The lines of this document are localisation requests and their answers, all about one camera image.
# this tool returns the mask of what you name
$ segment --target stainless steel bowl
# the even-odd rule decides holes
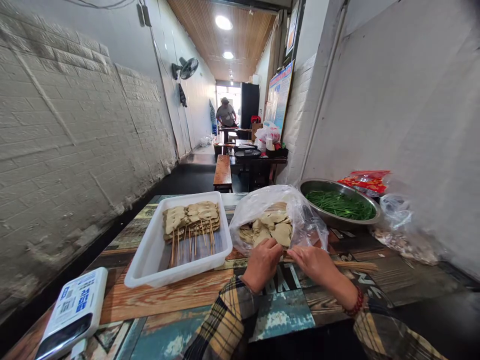
[[[357,191],[354,188],[344,185],[342,183],[326,179],[305,179],[300,181],[296,187],[303,194],[303,196],[305,196],[311,191],[336,191],[341,194],[345,194],[350,198],[369,203],[375,208],[375,216],[370,220],[350,220],[341,216],[336,216],[328,211],[322,210],[321,208],[315,206],[309,201],[310,206],[322,218],[325,224],[332,228],[339,230],[349,230],[361,226],[373,225],[378,223],[382,217],[382,209],[375,201],[373,201],[368,196],[362,194],[360,191]]]

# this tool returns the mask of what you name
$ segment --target woman's right hand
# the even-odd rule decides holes
[[[287,254],[316,284],[324,286],[347,310],[354,308],[358,290],[335,266],[325,250],[314,246],[294,246]]]
[[[314,246],[294,246],[287,254],[316,284],[329,287],[342,273],[337,269],[325,250]]]

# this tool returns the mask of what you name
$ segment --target poster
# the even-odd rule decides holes
[[[298,12],[299,12],[299,3],[300,1],[297,0],[295,5],[293,6],[293,10],[291,11],[290,16],[290,26],[288,27],[288,38],[286,40],[286,52],[288,54],[293,48],[295,43],[295,35],[297,33],[297,20],[298,20]]]
[[[294,61],[275,75],[268,84],[268,103],[266,105],[265,121],[274,123],[279,128],[280,135],[284,128],[293,70]]]

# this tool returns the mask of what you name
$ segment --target plaid sleeve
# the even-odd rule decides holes
[[[369,359],[446,360],[424,337],[368,297],[353,330]]]
[[[257,310],[257,296],[232,277],[178,359],[230,359],[244,333],[243,321]]]

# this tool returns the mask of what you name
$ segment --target bowl rim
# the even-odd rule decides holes
[[[310,200],[308,200],[307,197],[302,192],[302,190],[301,190],[302,185],[304,183],[308,183],[308,182],[331,183],[331,184],[340,185],[343,188],[351,189],[354,192],[356,192],[357,194],[359,194],[360,196],[364,197],[375,208],[376,215],[374,217],[372,217],[371,219],[368,219],[368,220],[352,220],[352,219],[337,216],[335,214],[332,214],[331,212],[325,211],[322,208],[320,208],[320,207],[316,206],[315,204],[313,204],[312,202],[310,202]],[[310,204],[310,206],[312,208],[314,208],[314,209],[318,210],[319,212],[321,212],[325,215],[328,215],[328,216],[330,216],[334,219],[345,221],[347,223],[356,224],[356,225],[373,225],[373,224],[378,223],[380,221],[381,217],[382,217],[382,208],[380,208],[379,204],[377,204],[373,199],[371,199],[370,197],[365,195],[363,192],[358,191],[356,188],[345,185],[341,182],[334,181],[334,180],[329,180],[329,179],[324,179],[324,178],[306,178],[306,179],[303,179],[303,180],[299,181],[298,184],[296,185],[296,188],[303,195],[303,197],[308,201],[308,203]]]

